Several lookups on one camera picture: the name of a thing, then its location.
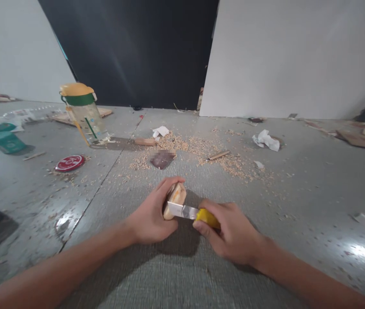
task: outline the doorway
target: doorway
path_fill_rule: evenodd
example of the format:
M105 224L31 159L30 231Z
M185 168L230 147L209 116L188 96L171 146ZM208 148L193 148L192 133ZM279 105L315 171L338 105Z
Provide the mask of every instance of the doorway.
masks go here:
M218 0L39 0L100 105L195 110Z

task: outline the carving knife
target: carving knife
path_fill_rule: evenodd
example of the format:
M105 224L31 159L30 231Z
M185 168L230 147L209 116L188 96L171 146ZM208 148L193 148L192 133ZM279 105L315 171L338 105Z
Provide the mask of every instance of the carving knife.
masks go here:
M187 205L179 205L173 202L167 202L167 203L168 203L168 209L174 216L191 219L194 221L201 220L213 228L219 230L221 229L218 220L214 217L212 213L210 213L206 209L197 209Z

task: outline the white wall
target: white wall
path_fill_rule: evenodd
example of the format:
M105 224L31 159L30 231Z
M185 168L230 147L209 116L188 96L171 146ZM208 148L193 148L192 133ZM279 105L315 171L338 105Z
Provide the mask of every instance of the white wall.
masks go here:
M365 0L220 0L201 116L351 118L365 107Z
M75 82L37 0L0 0L0 93L61 102L59 86Z

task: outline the yellow knife handle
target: yellow knife handle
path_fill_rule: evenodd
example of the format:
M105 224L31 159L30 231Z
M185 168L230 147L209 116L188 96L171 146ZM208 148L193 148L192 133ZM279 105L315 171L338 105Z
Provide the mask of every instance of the yellow knife handle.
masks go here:
M204 221L205 223L207 223L209 226L211 226L213 228L216 228L219 230L221 229L220 223L214 217L214 215L204 208L201 208L199 210L199 212L197 213L196 221L197 220Z

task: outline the red lid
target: red lid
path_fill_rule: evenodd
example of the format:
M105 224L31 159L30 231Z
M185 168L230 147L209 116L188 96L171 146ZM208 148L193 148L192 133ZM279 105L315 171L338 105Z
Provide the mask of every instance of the red lid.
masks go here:
M58 162L55 167L56 171L69 172L77 169L85 163L85 158L79 154L70 155Z

